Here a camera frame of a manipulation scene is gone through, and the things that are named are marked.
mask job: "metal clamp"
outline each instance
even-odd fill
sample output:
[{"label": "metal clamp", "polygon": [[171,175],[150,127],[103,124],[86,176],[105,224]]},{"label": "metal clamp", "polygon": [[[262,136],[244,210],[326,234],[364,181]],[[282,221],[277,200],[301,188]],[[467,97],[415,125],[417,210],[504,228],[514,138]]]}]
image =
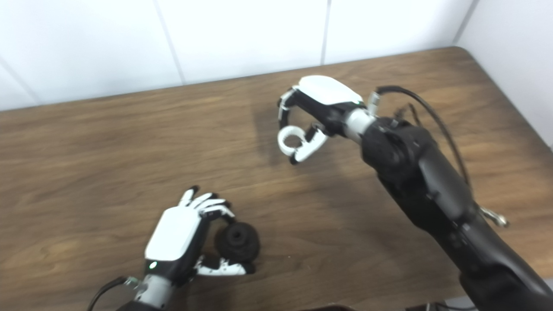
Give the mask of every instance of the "metal clamp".
[{"label": "metal clamp", "polygon": [[482,216],[484,216],[487,219],[490,219],[496,226],[501,228],[506,228],[509,226],[509,221],[507,218],[501,214],[497,214],[496,212],[483,208],[480,206],[480,213]]}]

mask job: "wall seam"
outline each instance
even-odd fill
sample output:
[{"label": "wall seam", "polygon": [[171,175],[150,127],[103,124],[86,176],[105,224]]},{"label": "wall seam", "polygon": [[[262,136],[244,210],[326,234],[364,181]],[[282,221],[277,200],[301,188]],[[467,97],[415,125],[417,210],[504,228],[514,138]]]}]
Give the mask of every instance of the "wall seam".
[{"label": "wall seam", "polygon": [[35,106],[43,105],[43,102],[42,100],[40,100],[38,95],[36,95],[36,93],[30,88],[30,86],[25,81],[23,81],[23,79],[15,72],[15,70],[13,70],[8,65],[6,60],[1,56],[0,56],[0,66],[4,68],[5,71],[8,73],[8,75],[10,75],[13,78],[13,80],[15,80],[16,83],[18,83],[19,86],[21,86],[21,88],[25,92],[27,92],[27,94],[35,101]]},{"label": "wall seam", "polygon": [[167,45],[169,46],[169,50],[171,51],[171,55],[173,56],[173,62],[175,63],[177,71],[179,72],[180,81],[183,85],[185,85],[186,79],[184,78],[184,72],[182,71],[182,67],[180,66],[179,57],[176,54],[175,46],[173,45],[173,40],[171,39],[171,35],[169,34],[169,28],[167,27],[165,18],[163,17],[163,12],[161,11],[161,7],[159,6],[158,0],[152,0],[152,1],[154,2],[155,11],[158,14],[159,22],[161,23],[161,28],[163,29],[163,33],[165,34]]},{"label": "wall seam", "polygon": [[321,66],[325,64],[326,57],[326,42],[328,38],[328,21],[330,20],[330,6],[332,5],[332,0],[326,1],[326,17],[325,17],[325,28],[322,34],[322,47],[321,47]]},{"label": "wall seam", "polygon": [[459,39],[465,32],[465,28],[467,28],[468,22],[470,22],[472,14],[474,13],[476,6],[478,5],[478,2],[480,2],[480,0],[472,0],[471,6],[468,7],[467,14],[465,14],[465,17],[463,18],[461,25],[459,25],[459,29],[457,30],[457,33],[453,37],[453,41],[451,42],[452,46],[457,45],[457,43],[459,42]]}]

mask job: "black cable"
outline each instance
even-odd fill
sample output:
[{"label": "black cable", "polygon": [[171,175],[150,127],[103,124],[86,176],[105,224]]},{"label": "black cable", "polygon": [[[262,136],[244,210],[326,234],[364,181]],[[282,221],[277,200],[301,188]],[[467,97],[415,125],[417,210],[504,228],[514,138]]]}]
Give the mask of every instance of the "black cable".
[{"label": "black cable", "polygon": [[455,311],[471,311],[471,310],[476,310],[476,307],[475,307],[475,306],[472,306],[472,307],[452,307],[452,306],[450,306],[450,305],[443,304],[443,303],[439,303],[439,302],[435,302],[434,304],[435,304],[435,305],[438,305],[439,307],[446,308],[446,309],[449,309],[449,310],[455,310]]},{"label": "black cable", "polygon": [[86,309],[86,311],[92,311],[92,309],[94,308],[94,305],[96,304],[96,302],[98,301],[101,295],[103,295],[108,290],[114,288],[115,286],[125,284],[126,281],[127,281],[127,277],[118,277],[113,281],[108,282],[106,285],[102,286],[102,288],[100,288],[100,290],[96,293],[96,295],[94,295],[94,297],[90,301],[90,304],[88,305],[88,308]]},{"label": "black cable", "polygon": [[421,104],[426,111],[430,114],[430,116],[434,119],[442,133],[444,134],[447,143],[449,144],[451,150],[453,151],[453,156],[455,157],[455,161],[457,162],[457,165],[459,166],[459,171],[461,175],[463,176],[463,179],[465,180],[465,183],[468,185],[469,188],[471,188],[471,181],[468,176],[467,168],[465,167],[465,163],[463,161],[463,158],[461,157],[461,153],[459,152],[459,149],[457,148],[457,145],[455,144],[455,141],[453,140],[453,137],[451,136],[450,131],[447,129],[446,125],[438,116],[434,108],[430,106],[429,103],[427,103],[424,99],[422,99],[419,95],[416,93],[409,91],[407,89],[404,89],[401,86],[396,85],[387,85],[387,86],[379,86],[376,89],[376,93],[378,95],[384,95],[386,93],[403,93],[410,97],[412,97],[414,100],[416,100],[419,104]]}]

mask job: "white wall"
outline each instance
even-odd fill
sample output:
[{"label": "white wall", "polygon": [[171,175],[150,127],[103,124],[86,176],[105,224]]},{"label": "white wall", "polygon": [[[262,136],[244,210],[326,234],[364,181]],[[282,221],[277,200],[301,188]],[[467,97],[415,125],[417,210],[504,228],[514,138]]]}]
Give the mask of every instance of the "white wall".
[{"label": "white wall", "polygon": [[325,64],[451,46],[472,0],[332,0]]},{"label": "white wall", "polygon": [[0,110],[449,46],[472,0],[0,0]]},{"label": "white wall", "polygon": [[550,147],[553,147],[552,14],[550,0],[481,0],[458,42]]}]

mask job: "black robotic arm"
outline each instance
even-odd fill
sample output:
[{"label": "black robotic arm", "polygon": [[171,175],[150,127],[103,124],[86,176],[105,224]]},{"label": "black robotic arm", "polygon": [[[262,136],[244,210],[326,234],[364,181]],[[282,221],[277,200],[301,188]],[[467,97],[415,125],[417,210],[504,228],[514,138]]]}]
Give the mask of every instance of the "black robotic arm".
[{"label": "black robotic arm", "polygon": [[[505,224],[505,219],[478,206],[468,179],[463,180],[455,171],[430,133],[402,118],[375,114],[380,95],[390,91],[422,100],[391,86],[379,88],[365,106],[359,95],[332,78],[302,78],[279,101],[281,132],[290,127],[287,117],[293,106],[320,123],[300,136],[302,145],[288,154],[292,164],[300,162],[294,159],[296,154],[307,153],[308,157],[320,147],[322,143],[313,141],[313,133],[340,135],[357,142],[363,160],[377,171],[402,211],[415,226],[428,232],[459,268],[461,285],[480,311],[552,310],[552,290],[492,230],[483,215],[491,213],[500,224]],[[438,118],[432,109],[429,112]],[[285,138],[279,135],[281,149]]]}]

